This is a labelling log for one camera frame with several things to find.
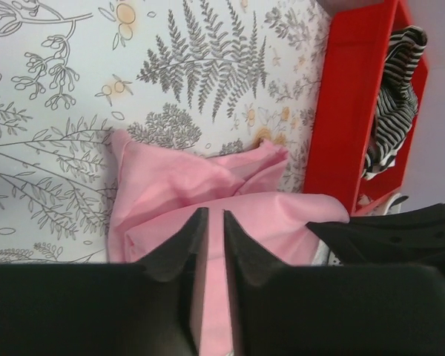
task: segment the pink cloth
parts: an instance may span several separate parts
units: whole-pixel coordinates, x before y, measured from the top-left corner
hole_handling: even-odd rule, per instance
[[[253,151],[204,159],[112,139],[119,190],[111,217],[112,262],[134,262],[178,232],[196,208],[209,208],[209,252],[200,355],[232,350],[223,251],[223,210],[234,213],[260,244],[292,265],[311,264],[319,239],[309,221],[349,221],[346,209],[323,195],[276,192],[287,150],[264,141]]]

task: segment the floral tablecloth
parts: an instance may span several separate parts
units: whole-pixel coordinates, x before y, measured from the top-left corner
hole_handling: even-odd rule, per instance
[[[106,260],[113,128],[201,156],[271,139],[299,191],[329,23],[315,0],[0,0],[0,263]]]

